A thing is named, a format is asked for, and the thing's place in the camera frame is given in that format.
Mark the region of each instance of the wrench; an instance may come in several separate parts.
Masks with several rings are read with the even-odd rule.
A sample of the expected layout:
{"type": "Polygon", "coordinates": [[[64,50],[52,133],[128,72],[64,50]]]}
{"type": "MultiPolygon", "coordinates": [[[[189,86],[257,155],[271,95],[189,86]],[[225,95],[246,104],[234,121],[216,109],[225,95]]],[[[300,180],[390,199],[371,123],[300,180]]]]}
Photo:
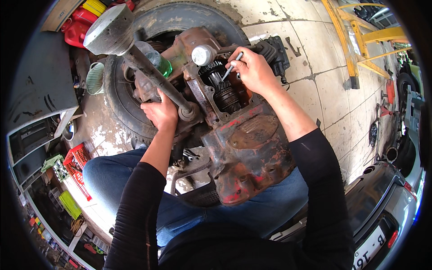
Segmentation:
{"type": "Polygon", "coordinates": [[[300,47],[297,47],[297,51],[295,51],[294,47],[291,45],[291,41],[290,41],[289,37],[286,37],[285,40],[288,43],[288,45],[291,48],[291,50],[294,52],[295,57],[299,57],[301,55],[301,53],[300,53],[300,47]]]}
{"type": "Polygon", "coordinates": [[[195,155],[195,153],[192,152],[192,151],[190,151],[189,149],[184,149],[183,150],[183,155],[185,157],[187,157],[187,159],[189,161],[192,161],[193,159],[197,159],[197,160],[200,159],[200,155],[195,155]]]}

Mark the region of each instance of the blue jeans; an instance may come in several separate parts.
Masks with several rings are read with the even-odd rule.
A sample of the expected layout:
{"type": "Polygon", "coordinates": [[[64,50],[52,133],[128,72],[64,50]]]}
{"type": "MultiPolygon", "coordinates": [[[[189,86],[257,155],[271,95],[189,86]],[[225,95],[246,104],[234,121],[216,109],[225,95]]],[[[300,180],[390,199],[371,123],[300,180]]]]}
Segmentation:
{"type": "MultiPolygon", "coordinates": [[[[92,198],[114,220],[121,194],[146,149],[91,159],[83,169],[84,183],[92,198]]],[[[308,186],[299,170],[238,206],[201,208],[166,192],[159,205],[156,235],[159,246],[202,222],[232,222],[265,237],[292,218],[308,201],[308,186]]]]}

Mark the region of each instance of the knee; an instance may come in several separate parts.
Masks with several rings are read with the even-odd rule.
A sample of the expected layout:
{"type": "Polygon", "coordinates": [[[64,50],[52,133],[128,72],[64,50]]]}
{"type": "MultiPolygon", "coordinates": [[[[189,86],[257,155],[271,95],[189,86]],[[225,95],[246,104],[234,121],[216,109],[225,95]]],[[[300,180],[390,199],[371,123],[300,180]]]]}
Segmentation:
{"type": "Polygon", "coordinates": [[[106,168],[107,165],[109,166],[108,161],[104,156],[89,160],[83,168],[84,182],[89,185],[97,182],[101,170],[103,171],[104,167],[106,168]]]}

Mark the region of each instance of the person's left hand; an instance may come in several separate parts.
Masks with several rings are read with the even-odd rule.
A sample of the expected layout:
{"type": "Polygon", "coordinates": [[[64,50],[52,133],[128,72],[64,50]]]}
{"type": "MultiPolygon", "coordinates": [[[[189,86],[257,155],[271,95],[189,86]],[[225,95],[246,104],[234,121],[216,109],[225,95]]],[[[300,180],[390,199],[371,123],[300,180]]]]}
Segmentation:
{"type": "Polygon", "coordinates": [[[159,131],[175,131],[178,121],[177,108],[159,88],[158,93],[162,102],[141,103],[141,109],[159,131]]]}

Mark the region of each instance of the hand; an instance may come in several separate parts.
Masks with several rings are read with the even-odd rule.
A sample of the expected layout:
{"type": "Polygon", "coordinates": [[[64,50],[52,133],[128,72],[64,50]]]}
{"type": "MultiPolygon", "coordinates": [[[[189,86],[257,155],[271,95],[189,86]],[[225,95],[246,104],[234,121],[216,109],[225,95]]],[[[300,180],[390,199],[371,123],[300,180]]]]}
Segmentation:
{"type": "Polygon", "coordinates": [[[269,89],[282,89],[264,56],[260,54],[244,47],[238,47],[231,54],[225,67],[228,69],[231,65],[234,66],[232,72],[240,73],[241,81],[245,86],[257,94],[264,96],[269,89]],[[240,60],[235,60],[240,52],[243,52],[243,56],[240,60]]]}
{"type": "Polygon", "coordinates": [[[141,103],[141,109],[147,118],[153,121],[156,128],[175,131],[177,127],[178,112],[172,101],[159,88],[158,93],[162,102],[141,103]]]}

